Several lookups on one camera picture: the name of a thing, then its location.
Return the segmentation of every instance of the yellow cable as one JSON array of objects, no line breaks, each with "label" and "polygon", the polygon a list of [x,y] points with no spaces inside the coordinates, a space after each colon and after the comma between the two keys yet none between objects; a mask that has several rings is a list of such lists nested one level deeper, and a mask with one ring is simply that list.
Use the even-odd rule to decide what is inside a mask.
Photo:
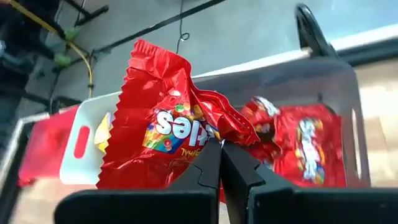
[{"label": "yellow cable", "polygon": [[[19,12],[23,13],[24,15],[26,15],[27,17],[29,17],[30,19],[32,19],[33,21],[35,21],[36,23],[40,24],[42,27],[46,28],[48,31],[59,35],[59,33],[52,27],[50,26],[48,23],[46,23],[45,21],[43,21],[41,18],[37,17],[35,14],[31,13],[30,11],[28,11],[24,6],[21,6],[18,2],[16,2],[15,0],[10,0],[9,4],[14,7],[15,9],[17,9]],[[74,45],[71,42],[68,42],[68,45],[83,59],[83,61],[85,62],[87,69],[88,69],[88,78],[89,78],[89,84],[90,86],[93,86],[93,72],[91,71],[91,67],[90,64],[88,63],[86,57],[84,56],[83,52],[81,52],[81,50],[76,47],[76,45]],[[88,90],[88,97],[91,98],[93,96],[93,88],[89,87]]]}]

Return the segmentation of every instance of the yellow object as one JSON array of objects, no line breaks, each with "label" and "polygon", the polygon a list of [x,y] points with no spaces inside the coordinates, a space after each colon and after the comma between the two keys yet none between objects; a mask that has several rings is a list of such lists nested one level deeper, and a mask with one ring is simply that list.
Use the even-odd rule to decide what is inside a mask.
[{"label": "yellow object", "polygon": [[101,124],[99,124],[94,135],[94,144],[97,148],[105,153],[105,148],[109,145],[108,139],[111,137],[109,130],[112,128],[112,114],[106,113]]},{"label": "yellow object", "polygon": [[[32,19],[33,21],[35,21],[36,23],[40,24],[42,27],[44,27],[45,29],[47,29],[48,31],[59,35],[59,33],[52,27],[50,26],[48,23],[46,23],[45,21],[43,21],[41,18],[37,17],[35,14],[31,13],[30,11],[28,11],[24,6],[21,6],[18,2],[16,2],[15,0],[10,0],[9,3],[12,7],[14,7],[16,10],[18,10],[19,12],[23,13],[25,16],[29,17],[30,19]],[[83,61],[85,62],[87,69],[88,69],[88,77],[89,77],[89,83],[90,86],[93,86],[93,72],[91,71],[91,67],[90,64],[88,63],[86,57],[84,56],[84,54],[81,52],[81,50],[79,48],[77,48],[73,43],[68,42],[68,45],[83,59]],[[93,89],[89,88],[88,90],[88,97],[91,98],[93,96]]]}]

